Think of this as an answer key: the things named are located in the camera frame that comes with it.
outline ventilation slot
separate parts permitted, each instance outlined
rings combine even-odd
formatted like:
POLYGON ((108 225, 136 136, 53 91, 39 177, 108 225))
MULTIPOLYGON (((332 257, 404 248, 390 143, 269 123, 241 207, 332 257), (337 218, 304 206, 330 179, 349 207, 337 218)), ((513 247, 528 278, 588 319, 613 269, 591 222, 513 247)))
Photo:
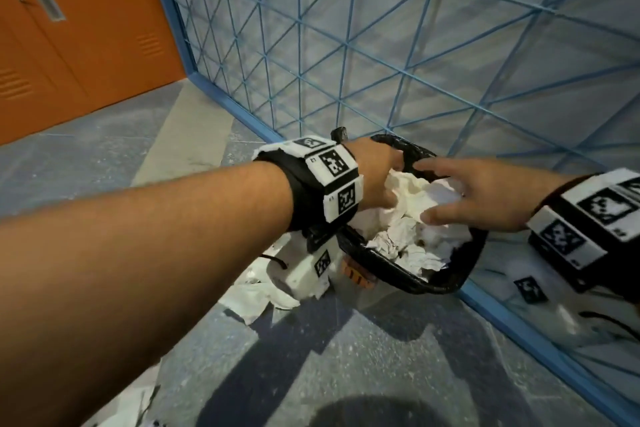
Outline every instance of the ventilation slot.
POLYGON ((33 93, 31 83, 12 69, 0 69, 0 98, 18 99, 33 93))
POLYGON ((160 54, 164 54, 160 41, 158 41, 155 34, 139 35, 136 40, 144 56, 153 58, 155 56, 160 56, 160 54))

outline blue metal frame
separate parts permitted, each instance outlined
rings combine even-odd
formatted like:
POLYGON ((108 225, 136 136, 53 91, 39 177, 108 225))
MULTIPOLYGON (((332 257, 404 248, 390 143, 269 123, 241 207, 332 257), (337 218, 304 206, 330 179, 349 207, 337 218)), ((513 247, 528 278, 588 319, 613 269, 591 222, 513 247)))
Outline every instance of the blue metal frame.
MULTIPOLYGON (((393 13, 393 11, 397 10, 400 6, 402 6, 402 4, 406 3, 409 0, 399 1, 391 9, 386 11, 384 14, 380 15, 378 18, 373 20, 366 27, 359 30, 356 34, 351 34, 351 17, 353 15, 353 5, 354 5, 354 0, 351 0, 349 4, 349 21, 348 21, 348 28, 347 28, 345 39, 337 38, 336 36, 329 34, 326 31, 323 31, 322 29, 314 27, 311 24, 308 24, 306 22, 306 20, 304 19, 305 15, 316 4, 316 2, 318 2, 318 0, 314 0, 313 2, 311 2, 309 7, 306 9, 302 8, 301 0, 297 0, 298 8, 297 8, 296 17, 292 17, 288 14, 285 14, 283 11, 277 10, 275 7, 271 6, 264 0, 249 0, 255 4, 253 7, 253 10, 250 12, 250 15, 247 17, 245 21, 242 22, 240 26, 236 26, 235 24, 236 21, 232 20, 232 32, 233 32, 232 43, 229 46, 228 51, 224 55, 222 55, 219 52, 219 46, 213 31, 216 13, 223 1, 218 0, 213 10, 209 10, 207 2, 205 0, 205 11, 207 12, 206 14, 197 14, 195 11, 191 10, 190 5, 192 1, 193 0, 190 0, 188 6, 184 6, 178 0, 161 0, 164 8, 164 12, 166 14, 169 25, 172 29, 172 33, 175 38, 176 45, 178 47, 180 58, 182 59, 185 72, 188 74, 189 80, 193 82, 196 86, 198 86, 202 91, 204 91, 204 93, 207 94, 210 98, 212 98, 214 101, 220 104, 220 106, 228 110, 229 113, 234 115, 237 119, 241 120, 252 131, 254 131, 257 135, 259 135, 262 139, 264 139, 267 142, 275 142, 278 140, 282 140, 282 136, 278 133, 278 130, 282 130, 284 127, 292 124, 295 124, 299 132, 302 132, 302 125, 305 124, 308 126, 308 123, 305 122, 305 119, 308 118, 308 116, 313 115, 316 112, 319 112, 325 108, 325 107, 322 107, 306 115, 302 115, 300 85, 301 83, 304 82, 304 83, 307 83, 309 86, 315 88, 316 90, 321 91, 323 94, 329 96, 332 99, 332 103, 330 103, 329 105, 333 105, 333 103, 337 103, 337 108, 341 108, 342 106, 344 106, 345 108, 349 108, 353 112, 356 112, 356 114, 361 115, 362 117, 369 120, 376 126, 379 126, 380 130, 382 131, 394 133, 394 129, 402 126, 406 126, 409 124, 419 123, 421 121, 428 121, 430 119, 435 119, 435 118, 443 117, 446 115, 469 112, 471 114, 468 120, 469 125, 465 127, 472 126, 473 124, 472 118, 473 118, 473 115, 475 114, 491 115, 493 118, 503 121, 507 124, 510 124, 515 128, 517 128, 519 131, 527 135, 530 135, 531 137, 535 137, 541 142, 546 142, 549 146, 549 149, 546 149, 546 150, 505 153, 502 156, 535 156, 535 155, 547 155, 547 154, 557 153, 561 155, 561 160, 565 160, 569 156, 579 156, 580 158, 583 158, 588 160, 589 162, 592 162, 596 166, 604 168, 603 164, 591 158, 590 156, 585 154, 585 152, 591 152, 593 150, 598 150, 598 149, 613 148, 617 146, 626 146, 626 147, 640 146, 640 142, 622 142, 622 143, 599 144, 599 145, 591 144, 591 141, 593 140, 593 138, 597 135, 598 132, 600 132, 604 128, 606 124, 608 124, 610 121, 613 121, 614 119, 619 119, 625 114, 625 112, 628 111, 629 108, 633 107, 634 105, 637 105, 637 102, 640 101, 640 93, 636 95, 634 98, 632 98, 630 101, 628 101, 622 108, 620 108, 620 110, 615 115, 612 115, 606 122, 601 124, 593 132, 591 132, 591 134, 586 139, 584 139, 582 142, 580 142, 577 146, 573 148, 563 146, 557 142, 552 142, 551 140, 548 140, 540 135, 537 135, 536 133, 529 131, 526 128, 522 128, 521 126, 508 122, 507 119, 504 119, 503 117, 501 117, 498 114, 495 114, 489 109, 491 105, 499 104, 504 101, 511 101, 512 99, 520 98, 535 92, 544 91, 544 90, 552 89, 556 87, 561 87, 561 86, 579 82, 579 81, 598 78, 598 77, 609 75, 618 71, 625 71, 625 70, 637 68, 640 66, 640 60, 629 63, 629 64, 625 64, 625 65, 601 69, 599 71, 594 71, 592 73, 588 73, 584 75, 577 75, 572 78, 566 78, 564 80, 558 80, 556 82, 546 83, 545 85, 540 85, 539 87, 531 88, 527 91, 522 91, 522 92, 508 95, 508 96, 503 96, 493 100, 489 99, 488 97, 491 86, 493 85, 493 82, 492 82, 488 86, 487 90, 485 91, 484 97, 478 103, 475 103, 473 101, 468 101, 451 92, 445 91, 444 89, 439 88, 436 85, 433 85, 432 83, 426 80, 423 80, 413 74, 413 71, 415 70, 415 68, 419 67, 422 64, 425 64, 429 61, 435 60, 441 56, 444 56, 453 51, 456 51, 490 34, 493 34, 494 32, 500 31, 503 28, 516 24, 517 22, 528 19, 529 20, 528 24, 524 29, 520 39, 518 40, 516 45, 512 48, 512 51, 511 51, 511 56, 512 56, 515 52, 517 52, 517 49, 519 45, 522 43, 522 39, 524 38, 525 33, 531 29, 531 26, 535 24, 535 20, 537 20, 542 14, 569 20, 577 24, 586 25, 594 29, 604 31, 608 34, 626 38, 630 41, 640 42, 640 35, 631 34, 617 28, 605 26, 599 23, 594 23, 592 21, 576 18, 576 17, 569 16, 567 14, 563 14, 559 12, 558 7, 565 0, 544 0, 540 5, 521 1, 521 0, 501 0, 503 2, 509 2, 509 3, 513 3, 521 7, 524 7, 526 8, 526 12, 524 12, 522 15, 516 18, 511 19, 510 21, 501 23, 500 25, 497 25, 489 30, 486 30, 483 33, 478 34, 473 38, 469 39, 468 41, 459 43, 453 46, 452 48, 441 51, 437 54, 430 55, 424 59, 421 59, 416 63, 412 63, 412 56, 413 56, 413 52, 414 52, 418 37, 420 35, 420 28, 422 26, 424 16, 429 7, 430 0, 426 0, 421 17, 420 17, 420 22, 418 24, 418 27, 416 27, 415 36, 412 41, 410 55, 406 59, 406 63, 404 67, 396 67, 374 55, 368 54, 366 51, 361 50, 359 47, 354 45, 354 42, 361 34, 366 32, 375 24, 379 23, 382 19, 386 18, 389 14, 393 13), (187 10, 188 18, 186 22, 183 22, 183 20, 180 17, 180 8, 187 10), (263 9, 274 11, 279 15, 283 16, 284 18, 291 20, 292 22, 291 26, 288 29, 286 29, 286 31, 284 31, 284 33, 269 48, 267 47, 265 38, 264 38, 264 27, 262 25, 263 9), (241 37, 242 32, 247 25, 247 22, 250 20, 250 18, 252 17, 252 15, 256 10, 258 11, 258 15, 260 18, 260 33, 262 36, 262 47, 258 50, 256 48, 252 48, 248 46, 244 41, 244 39, 241 37), (207 33, 205 35, 203 44, 201 44, 199 41, 196 41, 197 42, 197 46, 196 46, 193 44, 192 41, 188 40, 185 25, 188 26, 190 23, 193 24, 193 20, 191 18, 201 18, 204 21, 206 21, 208 24, 207 33), (315 30, 319 34, 323 34, 325 37, 333 40, 337 44, 337 46, 332 51, 327 53, 324 57, 320 58, 310 67, 306 68, 306 70, 304 71, 302 70, 302 67, 301 67, 301 55, 300 55, 300 31, 302 26, 306 26, 308 28, 315 30), (283 38, 288 33, 290 33, 290 31, 294 27, 297 29, 297 38, 298 38, 298 61, 297 61, 298 65, 297 65, 297 68, 295 69, 287 67, 286 65, 277 61, 276 59, 272 58, 269 55, 272 49, 276 47, 276 45, 281 40, 283 40, 283 38), (208 37, 212 37, 212 40, 214 42, 214 47, 216 51, 215 55, 210 55, 205 52, 204 43, 206 43, 208 37), (254 65, 254 67, 252 67, 249 71, 245 71, 244 67, 241 66, 240 67, 241 74, 234 75, 232 74, 230 68, 227 65, 225 65, 225 62, 227 61, 227 58, 231 53, 231 51, 234 49, 234 46, 238 54, 238 58, 241 59, 240 45, 245 45, 249 50, 254 51, 256 54, 260 56, 260 59, 258 63, 256 63, 256 65, 254 65), (192 47, 199 54, 198 61, 196 61, 193 58, 192 47), (332 95, 326 90, 324 90, 322 87, 319 87, 315 83, 309 81, 308 78, 305 77, 305 74, 309 72, 309 70, 313 69, 314 67, 316 67, 317 65, 319 65, 320 63, 322 63, 327 58, 331 57, 333 54, 335 54, 340 50, 344 51, 343 58, 342 58, 342 70, 341 70, 341 76, 340 76, 340 86, 339 86, 340 90, 338 95, 332 95), (368 57, 373 61, 376 61, 384 66, 389 67, 391 70, 393 70, 392 74, 389 76, 386 76, 385 78, 382 78, 379 81, 371 83, 364 88, 353 91, 350 94, 344 95, 342 90, 344 87, 343 84, 344 84, 344 74, 345 74, 345 65, 346 65, 346 55, 348 50, 352 50, 357 53, 360 53, 361 55, 368 57), (207 60, 209 60, 210 63, 217 65, 218 70, 215 73, 215 75, 209 74, 209 65, 207 64, 207 60), (205 67, 207 68, 207 73, 208 73, 207 75, 209 76, 209 79, 207 79, 207 77, 201 75, 198 72, 198 64, 201 61, 204 61, 205 67), (284 71, 292 75, 291 82, 275 93, 272 92, 271 83, 269 81, 270 79, 269 69, 268 69, 269 63, 272 63, 282 68, 284 71), (268 94, 264 94, 259 88, 252 86, 248 82, 253 72, 261 64, 264 64, 266 68, 266 75, 268 80, 268 87, 267 87, 268 94), (401 75, 400 83, 398 85, 397 95, 396 95, 396 98, 394 99, 394 104, 391 108, 390 115, 386 123, 381 123, 381 122, 372 120, 369 116, 362 114, 357 108, 354 108, 352 105, 349 105, 349 103, 345 101, 346 99, 352 97, 353 95, 358 94, 359 92, 365 91, 369 88, 372 88, 375 85, 380 84, 384 81, 388 81, 389 79, 397 75, 401 75), (218 81, 219 76, 222 77, 222 81, 224 82, 225 87, 227 87, 227 91, 220 89, 216 84, 214 84, 214 82, 218 81), (240 81, 240 84, 237 85, 237 87, 235 88, 229 87, 227 83, 227 77, 235 78, 236 80, 240 81), (416 119, 411 122, 405 122, 405 123, 393 125, 392 124, 393 113, 397 106, 398 96, 402 90, 403 81, 406 80, 407 78, 410 78, 415 82, 424 84, 425 86, 430 87, 434 91, 444 94, 449 98, 452 98, 453 100, 459 101, 460 103, 465 105, 465 108, 449 110, 446 112, 438 113, 436 115, 430 115, 428 117, 416 119), (283 111, 284 113, 288 114, 289 117, 291 117, 292 122, 276 128, 275 117, 274 117, 274 107, 277 104, 274 100, 285 89, 287 89, 290 85, 294 83, 298 84, 298 112, 296 115, 292 115, 290 112, 288 112, 286 108, 278 107, 279 111, 283 111), (244 89, 244 94, 246 95, 246 98, 247 98, 247 107, 250 110, 245 109, 240 103, 238 103, 233 98, 234 95, 237 94, 237 92, 241 91, 242 89, 244 89), (261 98, 264 99, 264 102, 252 108, 251 100, 249 97, 249 91, 251 91, 253 94, 259 95, 261 98), (271 109, 271 125, 270 126, 255 116, 255 113, 257 111, 260 111, 260 109, 267 104, 269 104, 269 107, 271 109)), ((227 4, 228 4, 229 11, 231 12, 231 6, 230 6, 229 0, 227 0, 227 4)), ((502 67, 500 68, 498 73, 495 75, 493 80, 497 80, 499 78, 500 73, 504 70, 504 66, 505 64, 502 65, 502 67)), ((456 141, 464 140, 465 134, 467 133, 468 133, 468 129, 467 130, 463 129, 463 131, 461 131, 456 141)), ((452 152, 455 151, 454 147, 457 147, 457 146, 459 146, 459 143, 454 144, 454 146, 452 146, 452 152)), ((588 373, 585 370, 585 368, 580 366, 574 359, 572 359, 570 355, 567 355, 566 353, 561 351, 554 344, 548 341, 543 335, 538 333, 534 328, 529 326, 525 321, 519 318, 516 314, 509 311, 503 304, 498 302, 496 299, 492 298, 492 296, 490 296, 489 294, 485 293, 483 290, 481 290, 478 286, 473 284, 471 281, 467 282, 464 285, 464 287, 461 289, 459 293, 459 296, 462 300, 464 300, 467 304, 469 304, 473 309, 477 310, 483 317, 491 321, 498 329, 500 329, 500 331, 502 331, 503 333, 508 335, 509 338, 514 340, 520 347, 522 347, 524 350, 532 354, 532 356, 535 357, 538 361, 540 361, 540 363, 548 367, 549 370, 551 370, 551 372, 553 372, 555 375, 563 379, 567 384, 569 384, 572 388, 578 391, 578 393, 580 393, 589 402, 591 402, 604 415, 608 416, 608 418, 610 418, 613 422, 619 425, 624 425, 624 426, 635 426, 640 424, 640 408, 638 406, 622 398, 618 393, 608 388, 601 381, 597 380, 596 377, 588 373)))

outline concrete floor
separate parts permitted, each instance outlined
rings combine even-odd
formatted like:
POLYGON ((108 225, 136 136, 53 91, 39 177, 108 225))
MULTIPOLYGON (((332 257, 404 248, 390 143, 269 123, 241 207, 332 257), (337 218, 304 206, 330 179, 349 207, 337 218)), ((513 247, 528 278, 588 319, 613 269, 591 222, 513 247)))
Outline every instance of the concrete floor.
MULTIPOLYGON (((174 83, 0 147, 0 216, 237 164, 259 145, 174 83)), ((455 297, 352 302, 330 291, 251 328, 216 305, 164 358, 151 416, 170 427, 610 425, 455 297)))

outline person's left arm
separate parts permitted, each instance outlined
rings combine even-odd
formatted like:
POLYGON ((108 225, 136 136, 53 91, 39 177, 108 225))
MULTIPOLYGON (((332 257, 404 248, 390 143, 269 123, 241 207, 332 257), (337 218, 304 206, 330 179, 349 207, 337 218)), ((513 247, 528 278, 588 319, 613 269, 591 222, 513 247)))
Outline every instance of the person's left arm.
MULTIPOLYGON (((402 156, 349 142, 361 208, 402 156)), ((0 412, 80 425, 164 355, 286 231, 292 195, 252 162, 0 221, 0 412)))

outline wristband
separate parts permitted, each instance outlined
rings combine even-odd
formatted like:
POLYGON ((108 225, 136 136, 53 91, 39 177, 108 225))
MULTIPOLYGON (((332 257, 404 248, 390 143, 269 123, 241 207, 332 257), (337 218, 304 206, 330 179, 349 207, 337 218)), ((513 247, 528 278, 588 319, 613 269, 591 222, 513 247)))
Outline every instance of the wristband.
POLYGON ((616 169, 558 188, 527 223, 529 242, 576 290, 640 300, 640 174, 616 169))
POLYGON ((326 225, 337 229, 355 215, 362 201, 364 178, 358 163, 346 147, 332 140, 313 135, 267 144, 253 158, 277 165, 289 180, 293 195, 289 231, 326 225))

